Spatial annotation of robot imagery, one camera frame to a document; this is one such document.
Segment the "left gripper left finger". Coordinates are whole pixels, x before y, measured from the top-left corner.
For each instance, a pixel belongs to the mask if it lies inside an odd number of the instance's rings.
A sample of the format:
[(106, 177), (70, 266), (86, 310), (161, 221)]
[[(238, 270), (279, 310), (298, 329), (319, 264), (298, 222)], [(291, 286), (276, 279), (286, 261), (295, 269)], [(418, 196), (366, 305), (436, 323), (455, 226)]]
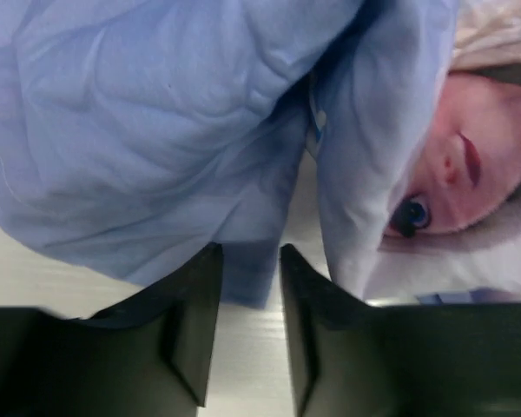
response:
[(194, 416), (207, 399), (222, 248), (88, 319), (0, 308), (0, 416)]

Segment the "blue princess print cloth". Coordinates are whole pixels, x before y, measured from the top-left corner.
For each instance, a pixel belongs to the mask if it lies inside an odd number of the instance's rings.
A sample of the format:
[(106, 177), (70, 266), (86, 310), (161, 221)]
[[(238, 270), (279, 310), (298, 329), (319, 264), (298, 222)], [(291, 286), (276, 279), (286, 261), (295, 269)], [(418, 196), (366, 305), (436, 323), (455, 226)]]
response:
[(210, 242), (266, 303), (300, 159), (330, 274), (521, 184), (521, 1), (0, 1), (0, 228), (141, 285)]

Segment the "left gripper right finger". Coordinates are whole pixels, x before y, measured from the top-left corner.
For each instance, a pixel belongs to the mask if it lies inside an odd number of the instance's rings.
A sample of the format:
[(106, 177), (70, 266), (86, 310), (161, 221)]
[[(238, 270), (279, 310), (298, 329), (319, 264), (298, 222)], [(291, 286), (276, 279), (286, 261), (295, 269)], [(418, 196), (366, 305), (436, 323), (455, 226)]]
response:
[(292, 245), (280, 282), (299, 416), (521, 416), (521, 303), (372, 307)]

